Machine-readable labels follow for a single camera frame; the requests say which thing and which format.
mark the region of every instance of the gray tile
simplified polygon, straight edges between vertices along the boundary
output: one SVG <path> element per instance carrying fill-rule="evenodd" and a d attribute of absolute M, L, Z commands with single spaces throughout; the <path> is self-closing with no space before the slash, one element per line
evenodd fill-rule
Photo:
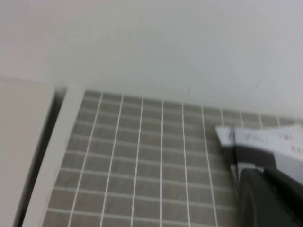
<path fill-rule="evenodd" d="M 188 187 L 188 200 L 190 202 L 213 204 L 212 191 L 205 188 Z"/>
<path fill-rule="evenodd" d="M 213 186 L 226 187 L 233 189 L 233 181 L 230 173 L 214 173 L 212 172 Z"/>
<path fill-rule="evenodd" d="M 167 152 L 165 149 L 162 152 L 163 163 L 173 163 L 184 165 L 184 154 L 176 152 Z"/>
<path fill-rule="evenodd" d="M 95 113 L 86 113 L 86 112 L 82 112 L 81 110 L 78 112 L 77 115 L 77 120 L 79 121 L 84 121 L 84 122 L 89 122 L 89 123 L 94 123 L 95 121 Z"/>
<path fill-rule="evenodd" d="M 222 114 L 224 121 L 226 118 L 240 119 L 240 111 L 238 110 L 222 109 Z"/>
<path fill-rule="evenodd" d="M 163 145 L 164 148 L 175 148 L 183 150 L 184 144 L 183 139 L 173 139 L 173 138 L 166 138 L 163 137 Z"/>
<path fill-rule="evenodd" d="M 182 112 L 179 114 L 174 113 L 163 113 L 163 121 L 164 122 L 178 122 L 182 123 Z"/>
<path fill-rule="evenodd" d="M 104 93 L 102 95 L 102 100 L 111 100 L 111 101 L 121 101 L 122 96 L 120 94 Z"/>
<path fill-rule="evenodd" d="M 205 132 L 205 137 L 206 137 L 207 140 L 219 141 L 218 135 L 215 131 L 206 131 Z"/>
<path fill-rule="evenodd" d="M 99 111 L 119 114 L 120 105 L 101 102 Z"/>
<path fill-rule="evenodd" d="M 97 110 L 98 101 L 82 100 L 80 108 Z"/>
<path fill-rule="evenodd" d="M 75 193 L 53 190 L 48 203 L 49 208 L 71 210 L 74 203 Z"/>
<path fill-rule="evenodd" d="M 259 122 L 259 115 L 253 112 L 241 112 L 242 120 L 249 122 Z"/>
<path fill-rule="evenodd" d="M 134 217 L 159 219 L 160 203 L 135 199 Z"/>
<path fill-rule="evenodd" d="M 187 182 L 210 185 L 209 174 L 207 172 L 187 170 Z"/>
<path fill-rule="evenodd" d="M 110 159 L 100 157 L 86 157 L 84 170 L 108 172 Z"/>
<path fill-rule="evenodd" d="M 219 226 L 237 226 L 237 213 L 235 211 L 217 209 L 216 213 Z"/>
<path fill-rule="evenodd" d="M 164 110 L 170 109 L 170 110 L 175 110 L 175 111 L 182 112 L 182 104 L 181 103 L 164 101 L 163 108 L 164 108 Z"/>
<path fill-rule="evenodd" d="M 142 112 L 142 119 L 145 118 L 151 118 L 155 120 L 162 120 L 162 112 L 161 111 L 155 111 L 155 110 L 147 110 L 143 108 Z"/>
<path fill-rule="evenodd" d="M 224 118 L 224 125 L 228 126 L 242 126 L 241 119 L 231 119 L 231 118 Z"/>
<path fill-rule="evenodd" d="M 139 136 L 138 133 L 118 131 L 117 141 L 124 141 L 124 142 L 130 142 L 130 143 L 138 143 L 138 136 Z"/>
<path fill-rule="evenodd" d="M 61 167 L 82 169 L 84 155 L 65 154 L 62 160 Z"/>
<path fill-rule="evenodd" d="M 293 118 L 280 117 L 279 121 L 280 121 L 280 125 L 292 125 L 292 124 L 295 124 L 295 120 Z"/>
<path fill-rule="evenodd" d="M 278 126 L 278 119 L 276 116 L 261 115 L 261 121 L 262 121 L 263 127 Z"/>
<path fill-rule="evenodd" d="M 184 129 L 184 135 L 185 137 L 193 137 L 193 138 L 204 138 L 203 128 L 196 128 L 196 129 Z"/>
<path fill-rule="evenodd" d="M 162 108 L 162 101 L 157 99 L 145 98 L 143 102 L 144 106 L 152 106 L 157 108 Z"/>
<path fill-rule="evenodd" d="M 108 192 L 132 195 L 134 192 L 134 180 L 111 176 L 108 183 Z"/>
<path fill-rule="evenodd" d="M 88 216 L 73 214 L 71 218 L 72 227 L 99 227 L 101 216 Z"/>
<path fill-rule="evenodd" d="M 79 173 L 60 171 L 58 173 L 55 186 L 77 188 L 79 178 Z"/>
<path fill-rule="evenodd" d="M 183 105 L 183 112 L 184 112 L 184 115 L 186 114 L 197 114 L 197 115 L 200 115 L 202 114 L 202 109 L 201 109 L 201 106 L 199 105 L 192 105 L 192 104 L 184 104 Z"/>
<path fill-rule="evenodd" d="M 70 214 L 47 211 L 42 227 L 67 227 Z"/>
<path fill-rule="evenodd" d="M 111 172 L 115 174 L 134 175 L 135 168 L 136 168 L 135 162 L 113 160 Z"/>
<path fill-rule="evenodd" d="M 187 151 L 203 152 L 205 150 L 204 142 L 185 140 L 185 149 Z"/>
<path fill-rule="evenodd" d="M 174 223 L 174 224 L 171 224 L 171 223 L 166 223 L 166 222 L 164 222 L 164 223 L 162 223 L 162 227 L 180 227 L 180 226 L 188 226 L 187 225 L 188 223 L 186 223 L 186 224 L 183 224 L 183 225 L 179 225 L 178 223 Z"/>
<path fill-rule="evenodd" d="M 163 220 L 188 222 L 187 206 L 181 204 L 162 204 Z"/>
<path fill-rule="evenodd" d="M 103 195 L 79 192 L 76 198 L 75 211 L 100 213 L 102 212 L 103 200 Z"/>
<path fill-rule="evenodd" d="M 213 208 L 189 206 L 189 214 L 191 223 L 215 225 Z"/>
<path fill-rule="evenodd" d="M 215 128 L 216 125 L 221 125 L 222 119 L 220 117 L 218 118 L 204 118 L 204 125 L 206 128 Z"/>
<path fill-rule="evenodd" d="M 162 178 L 163 180 L 172 181 L 185 181 L 185 170 L 179 168 L 162 167 Z"/>
<path fill-rule="evenodd" d="M 133 221 L 133 227 L 159 227 L 160 223 L 159 222 L 146 222 L 146 221 Z"/>
<path fill-rule="evenodd" d="M 221 117 L 221 109 L 210 106 L 203 106 L 203 115 Z"/>
<path fill-rule="evenodd" d="M 89 153 L 111 155 L 113 152 L 113 144 L 109 142 L 100 142 L 92 140 L 89 146 Z"/>
<path fill-rule="evenodd" d="M 160 165 L 146 165 L 138 163 L 137 176 L 160 178 Z"/>
<path fill-rule="evenodd" d="M 86 90 L 84 92 L 84 97 L 100 98 L 101 97 L 101 92 L 100 91 Z"/>
<path fill-rule="evenodd" d="M 187 127 L 187 126 L 195 126 L 198 128 L 202 127 L 202 117 L 184 116 L 183 121 L 184 121 L 184 127 Z"/>
<path fill-rule="evenodd" d="M 135 119 L 127 119 L 121 116 L 119 120 L 119 127 L 139 130 L 140 118 L 135 120 Z"/>
<path fill-rule="evenodd" d="M 117 122 L 118 122 L 118 116 L 107 116 L 102 114 L 102 112 L 98 114 L 96 120 L 97 124 L 110 125 L 114 127 L 117 126 Z"/>
<path fill-rule="evenodd" d="M 86 151 L 87 146 L 89 144 L 89 140 L 87 139 L 78 139 L 78 138 L 70 138 L 70 141 L 67 145 L 67 150 L 76 150 L 76 151 Z"/>
<path fill-rule="evenodd" d="M 219 122 L 219 123 L 205 122 L 204 123 L 205 132 L 215 132 L 216 125 L 222 125 L 222 123 L 221 122 Z"/>
<path fill-rule="evenodd" d="M 153 131 L 161 133 L 161 122 L 141 122 L 141 131 Z"/>
<path fill-rule="evenodd" d="M 160 183 L 136 180 L 136 195 L 160 197 Z"/>
<path fill-rule="evenodd" d="M 181 185 L 173 185 L 162 183 L 162 198 L 179 201 L 186 201 L 186 187 Z"/>
<path fill-rule="evenodd" d="M 115 157 L 129 157 L 136 158 L 137 157 L 137 146 L 124 146 L 119 143 L 115 145 L 114 151 Z"/>
<path fill-rule="evenodd" d="M 252 128 L 252 129 L 260 129 L 260 122 L 246 122 L 243 121 L 243 126 L 247 128 Z"/>
<path fill-rule="evenodd" d="M 160 134 L 160 136 L 153 136 L 153 135 L 141 133 L 140 144 L 161 147 L 161 134 Z"/>
<path fill-rule="evenodd" d="M 139 148 L 139 160 L 161 161 L 160 149 Z"/>
<path fill-rule="evenodd" d="M 105 192 L 106 184 L 107 176 L 83 173 L 79 188 L 85 190 Z"/>
<path fill-rule="evenodd" d="M 101 139 L 109 139 L 113 140 L 116 135 L 116 130 L 114 129 L 103 129 L 100 127 L 95 127 L 94 132 L 93 132 L 93 137 L 94 138 L 101 138 Z"/>
<path fill-rule="evenodd" d="M 211 169 L 229 171 L 229 166 L 223 156 L 209 156 L 209 165 Z"/>
<path fill-rule="evenodd" d="M 131 216 L 133 199 L 107 196 L 105 214 L 117 214 Z"/>
<path fill-rule="evenodd" d="M 201 167 L 201 168 L 208 168 L 206 156 L 203 157 L 203 156 L 186 154 L 186 165 Z"/>
<path fill-rule="evenodd" d="M 126 106 L 123 104 L 122 109 L 121 109 L 121 115 L 140 117 L 141 108 L 140 107 L 129 107 L 129 106 Z"/>
<path fill-rule="evenodd" d="M 172 125 L 163 123 L 163 134 L 174 134 L 174 135 L 183 136 L 182 125 L 172 126 Z"/>
<path fill-rule="evenodd" d="M 209 154 L 222 154 L 222 148 L 219 143 L 208 143 L 207 144 L 207 151 Z"/>
<path fill-rule="evenodd" d="M 214 200 L 216 205 L 236 207 L 235 192 L 224 192 L 224 191 L 214 190 Z"/>
<path fill-rule="evenodd" d="M 115 219 L 115 218 L 103 218 L 103 222 L 102 222 L 102 227 L 130 227 L 130 225 L 131 225 L 130 220 Z"/>
<path fill-rule="evenodd" d="M 130 104 L 142 104 L 142 98 L 134 97 L 134 96 L 123 96 L 123 103 L 130 103 Z"/>

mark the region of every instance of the tile floor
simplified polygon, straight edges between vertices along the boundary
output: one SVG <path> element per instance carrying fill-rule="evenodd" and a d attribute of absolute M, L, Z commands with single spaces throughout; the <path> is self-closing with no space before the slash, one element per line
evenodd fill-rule
<path fill-rule="evenodd" d="M 292 119 L 87 91 L 43 227 L 234 227 L 215 125 Z"/>

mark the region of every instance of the white wall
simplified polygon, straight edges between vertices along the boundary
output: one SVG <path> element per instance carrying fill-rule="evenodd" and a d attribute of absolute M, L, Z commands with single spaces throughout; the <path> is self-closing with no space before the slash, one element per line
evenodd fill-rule
<path fill-rule="evenodd" d="M 0 75 L 303 116 L 301 0 L 0 3 Z"/>

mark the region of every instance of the white grout line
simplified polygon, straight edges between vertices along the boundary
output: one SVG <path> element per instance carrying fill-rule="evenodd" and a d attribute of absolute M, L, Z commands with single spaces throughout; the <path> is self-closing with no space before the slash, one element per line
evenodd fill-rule
<path fill-rule="evenodd" d="M 278 121 L 278 127 L 280 128 L 281 123 L 280 123 L 280 118 L 279 118 L 279 116 L 276 117 L 276 120 Z"/>
<path fill-rule="evenodd" d="M 86 126 L 92 126 L 92 124 L 87 123 L 86 121 L 76 121 L 76 124 L 78 125 L 86 125 Z M 112 126 L 112 125 L 105 125 L 105 124 L 96 124 L 95 128 L 102 128 L 102 129 L 110 129 L 110 130 L 115 130 L 116 126 Z M 119 127 L 119 131 L 123 131 L 123 132 L 133 132 L 133 133 L 137 133 L 138 129 L 132 129 L 132 128 L 126 128 L 126 127 Z M 150 135 L 150 136 L 157 136 L 160 137 L 160 132 L 155 132 L 155 131 L 149 131 L 149 130 L 141 130 L 142 134 L 145 135 Z M 80 134 L 73 134 L 73 136 L 83 136 L 83 137 L 88 137 L 85 135 L 80 135 Z M 171 139 L 179 139 L 182 140 L 183 139 L 183 135 L 177 135 L 177 134 L 172 134 L 172 133 L 163 133 L 162 135 L 165 138 L 171 138 Z M 96 138 L 93 137 L 92 140 L 103 140 L 103 138 Z M 193 136 L 187 136 L 187 140 L 191 141 L 191 142 L 201 142 L 201 138 L 198 137 L 193 137 Z"/>
<path fill-rule="evenodd" d="M 119 120 L 120 120 L 121 109 L 122 109 L 122 103 L 123 103 L 123 95 L 122 95 L 121 103 L 120 103 L 119 116 L 118 116 L 118 120 L 117 120 L 117 126 L 116 126 L 116 132 L 115 132 L 115 138 L 114 138 L 112 156 L 111 156 L 110 163 L 109 163 L 109 170 L 108 170 L 108 176 L 107 176 L 107 182 L 106 182 L 106 188 L 105 188 L 105 194 L 104 194 L 104 200 L 103 200 L 103 207 L 102 207 L 102 213 L 101 213 L 100 227 L 102 227 L 102 222 L 103 222 L 105 203 L 106 203 L 106 197 L 107 197 L 107 191 L 108 191 L 108 184 L 109 184 L 110 173 L 111 173 L 111 170 L 112 170 L 113 157 L 114 157 L 115 145 L 116 145 L 116 140 L 117 140 Z"/>
<path fill-rule="evenodd" d="M 244 127 L 243 118 L 242 118 L 242 111 L 240 111 L 240 120 L 241 120 L 242 127 Z"/>
<path fill-rule="evenodd" d="M 189 199 L 188 199 L 188 184 L 187 184 L 187 168 L 186 168 L 186 153 L 185 153 L 185 133 L 184 133 L 184 107 L 182 103 L 182 128 L 183 128 L 183 151 L 184 151 L 184 170 L 185 170 L 185 188 L 186 188 L 186 200 L 187 200 L 187 216 L 188 216 L 188 227 L 190 227 L 190 214 L 189 214 Z"/>
<path fill-rule="evenodd" d="M 73 211 L 75 209 L 76 199 L 77 199 L 77 195 L 78 195 L 78 191 L 79 191 L 79 187 L 80 187 L 80 183 L 81 183 L 81 179 L 82 179 L 82 175 L 83 175 L 83 171 L 84 171 L 86 158 L 87 158 L 87 155 L 89 153 L 91 138 L 93 137 L 94 128 L 95 128 L 97 117 L 98 117 L 97 112 L 99 111 L 99 108 L 100 108 L 102 95 L 103 95 L 103 93 L 101 93 L 101 96 L 100 96 L 100 99 L 99 99 L 99 102 L 98 102 L 98 107 L 97 107 L 97 111 L 96 111 L 96 115 L 95 115 L 95 119 L 94 119 L 94 124 L 93 124 L 93 127 L 92 127 L 91 132 L 90 132 L 89 142 L 88 142 L 88 145 L 87 145 L 87 148 L 86 148 L 86 152 L 85 152 L 85 156 L 84 156 L 84 160 L 83 160 L 83 164 L 82 164 L 82 169 L 81 169 L 81 173 L 80 173 L 80 176 L 79 176 L 79 181 L 78 181 L 78 184 L 77 184 L 76 194 L 75 194 L 74 201 L 72 203 L 71 214 L 70 214 L 70 218 L 69 218 L 67 227 L 71 226 L 71 218 L 72 218 L 72 215 L 73 215 Z"/>
<path fill-rule="evenodd" d="M 263 129 L 263 124 L 262 124 L 262 120 L 261 120 L 261 115 L 260 115 L 260 113 L 258 113 L 258 115 L 259 115 L 259 121 L 260 121 L 260 128 Z"/>
<path fill-rule="evenodd" d="M 75 188 L 68 188 L 68 187 L 54 187 L 54 190 L 57 191 L 64 191 L 64 192 L 76 192 Z M 95 191 L 95 190 L 87 190 L 87 189 L 79 189 L 79 193 L 85 193 L 85 194 L 94 194 L 94 195 L 104 195 L 105 192 L 103 191 Z M 125 193 L 116 193 L 116 192 L 108 192 L 108 196 L 118 197 L 118 198 L 126 198 L 126 199 L 132 199 L 133 195 L 131 194 L 125 194 Z M 164 203 L 170 203 L 170 204 L 181 204 L 181 205 L 187 205 L 187 201 L 185 200 L 175 200 L 175 199 L 163 199 L 158 197 L 151 197 L 151 196 L 141 196 L 141 195 L 135 195 L 135 198 L 138 200 L 144 200 L 144 201 L 155 201 L 155 202 L 164 202 Z M 206 207 L 206 208 L 212 208 L 213 204 L 209 203 L 203 203 L 203 202 L 189 202 L 190 205 L 197 206 L 197 207 Z M 235 207 L 228 206 L 228 205 L 217 205 L 218 209 L 221 210 L 235 210 Z"/>
<path fill-rule="evenodd" d="M 141 135 L 141 123 L 142 123 L 142 113 L 143 113 L 143 102 L 144 102 L 144 98 L 142 98 L 142 104 L 141 104 L 141 114 L 140 114 L 140 125 L 139 125 L 139 135 L 138 135 L 138 146 L 137 146 L 136 167 L 135 167 L 135 172 L 134 172 L 134 193 L 133 193 L 133 204 L 132 204 L 131 227 L 133 226 L 133 218 L 134 218 L 134 199 L 135 199 L 135 193 L 136 193 L 136 179 L 137 179 L 137 169 L 138 169 L 138 159 L 139 159 L 139 146 L 140 146 L 140 135 Z"/>
<path fill-rule="evenodd" d="M 69 214 L 71 212 L 70 210 L 54 209 L 54 208 L 48 208 L 47 211 L 63 213 L 63 214 Z M 75 211 L 74 213 L 79 214 L 79 215 L 95 216 L 95 217 L 100 217 L 100 215 L 101 215 L 100 213 L 85 212 L 85 211 Z M 124 216 L 124 215 L 118 215 L 118 214 L 104 214 L 104 217 L 122 219 L 122 220 L 131 220 L 130 216 Z M 148 222 L 148 223 L 159 223 L 160 222 L 159 219 L 141 218 L 141 217 L 134 217 L 134 220 L 141 221 L 141 222 Z M 172 220 L 163 220 L 162 222 L 167 225 L 178 225 L 178 226 L 188 227 L 187 222 L 172 221 Z M 198 223 L 192 223 L 192 226 L 194 226 L 194 227 L 214 227 L 214 225 L 198 224 Z"/>
<path fill-rule="evenodd" d="M 161 117 L 161 165 L 160 165 L 160 227 L 162 227 L 163 108 L 164 108 L 164 102 L 162 101 L 162 117 Z"/>
<path fill-rule="evenodd" d="M 202 125 L 203 125 L 203 133 L 205 135 L 203 107 L 202 107 Z M 211 172 L 210 172 L 210 163 L 209 163 L 209 158 L 208 158 L 208 150 L 207 150 L 207 142 L 206 142 L 206 140 L 205 140 L 205 149 L 206 149 L 206 158 L 207 158 L 207 164 L 208 164 L 209 181 L 210 181 L 210 187 L 211 187 L 211 192 L 212 192 L 212 199 L 213 199 L 213 204 L 214 204 L 214 219 L 215 219 L 216 227 L 218 227 L 216 204 L 215 204 L 215 201 L 214 201 L 213 181 L 212 181 L 212 175 L 211 175 Z"/>
<path fill-rule="evenodd" d="M 220 108 L 220 112 L 221 112 L 221 121 L 222 121 L 222 125 L 224 126 L 224 119 L 223 119 L 223 111 L 222 108 Z"/>

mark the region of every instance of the black object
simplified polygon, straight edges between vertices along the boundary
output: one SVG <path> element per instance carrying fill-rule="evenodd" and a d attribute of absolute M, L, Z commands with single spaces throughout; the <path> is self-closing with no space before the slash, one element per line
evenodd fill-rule
<path fill-rule="evenodd" d="M 302 227 L 303 186 L 277 169 L 244 169 L 239 227 Z"/>

